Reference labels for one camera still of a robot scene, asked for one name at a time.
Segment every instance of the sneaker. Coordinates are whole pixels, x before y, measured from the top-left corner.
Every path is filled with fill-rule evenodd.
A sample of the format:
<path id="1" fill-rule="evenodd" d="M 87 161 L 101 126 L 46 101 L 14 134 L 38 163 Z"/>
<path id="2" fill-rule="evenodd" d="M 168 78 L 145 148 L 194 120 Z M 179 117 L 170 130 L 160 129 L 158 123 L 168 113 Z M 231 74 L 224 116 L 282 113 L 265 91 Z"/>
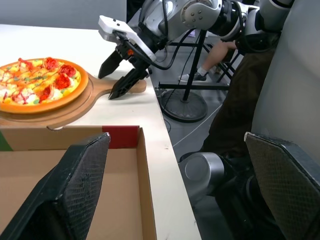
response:
<path id="1" fill-rule="evenodd" d="M 189 79 L 189 74 L 185 74 L 185 75 L 182 75 L 181 77 L 181 82 L 188 82 L 188 79 Z M 193 78 L 193 81 L 194 82 L 204 82 L 207 80 L 207 75 L 204 75 L 204 76 L 201 76 L 198 72 L 196 72 L 194 74 L 194 78 Z"/>

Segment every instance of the stand base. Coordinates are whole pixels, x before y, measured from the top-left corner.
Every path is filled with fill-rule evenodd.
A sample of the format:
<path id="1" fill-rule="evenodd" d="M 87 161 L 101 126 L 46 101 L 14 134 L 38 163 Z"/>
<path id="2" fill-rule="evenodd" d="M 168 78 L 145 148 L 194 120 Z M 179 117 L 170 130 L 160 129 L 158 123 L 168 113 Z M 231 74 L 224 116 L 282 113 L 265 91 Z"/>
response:
<path id="1" fill-rule="evenodd" d="M 187 101 L 183 101 L 185 90 L 176 89 L 164 92 L 159 104 L 162 112 L 169 118 L 182 123 L 196 123 L 205 118 L 208 106 L 202 96 L 190 92 Z"/>

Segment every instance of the white table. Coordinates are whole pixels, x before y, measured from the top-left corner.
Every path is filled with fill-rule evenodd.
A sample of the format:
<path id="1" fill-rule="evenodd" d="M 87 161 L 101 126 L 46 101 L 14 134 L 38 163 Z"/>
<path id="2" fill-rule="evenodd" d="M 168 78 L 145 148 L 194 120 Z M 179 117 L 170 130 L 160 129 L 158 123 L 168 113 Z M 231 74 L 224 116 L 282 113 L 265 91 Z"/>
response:
<path id="1" fill-rule="evenodd" d="M 53 57 L 75 62 L 97 76 L 116 44 L 103 40 L 97 30 L 0 24 L 0 46 L 0 66 L 18 58 Z M 123 61 L 110 77 L 119 79 L 131 69 L 132 65 Z M 157 239 L 200 240 L 153 85 L 150 78 L 146 81 L 144 93 L 127 94 L 115 100 L 108 100 L 104 95 L 85 116 L 70 125 L 142 127 Z"/>

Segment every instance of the gray wall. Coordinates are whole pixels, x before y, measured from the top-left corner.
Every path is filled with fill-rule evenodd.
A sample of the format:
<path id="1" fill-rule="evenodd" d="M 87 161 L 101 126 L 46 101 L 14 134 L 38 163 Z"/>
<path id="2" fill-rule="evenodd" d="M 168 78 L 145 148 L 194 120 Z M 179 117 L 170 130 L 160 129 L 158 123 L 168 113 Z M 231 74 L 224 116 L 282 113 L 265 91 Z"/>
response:
<path id="1" fill-rule="evenodd" d="M 100 15 L 126 21 L 127 0 L 0 0 L 0 24 L 98 29 Z"/>

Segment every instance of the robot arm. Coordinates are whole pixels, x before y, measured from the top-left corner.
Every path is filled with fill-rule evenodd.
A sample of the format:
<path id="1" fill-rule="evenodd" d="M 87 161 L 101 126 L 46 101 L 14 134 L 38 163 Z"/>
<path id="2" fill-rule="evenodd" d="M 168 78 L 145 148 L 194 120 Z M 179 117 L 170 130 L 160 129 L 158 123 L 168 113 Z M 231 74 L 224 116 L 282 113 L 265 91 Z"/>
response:
<path id="1" fill-rule="evenodd" d="M 155 53 L 188 30 L 207 30 L 224 41 L 236 40 L 238 49 L 244 52 L 269 49 L 271 40 L 281 32 L 294 0 L 261 0 L 260 8 L 231 0 L 146 1 L 147 9 L 142 10 L 144 16 L 140 18 L 138 33 L 125 22 L 100 16 L 101 36 L 116 42 L 117 46 L 102 64 L 98 77 L 113 73 L 122 60 L 134 66 L 113 87 L 109 99 L 122 96 L 138 80 L 145 78 L 150 65 L 169 69 L 174 58 L 168 67 L 159 66 L 155 63 Z"/>

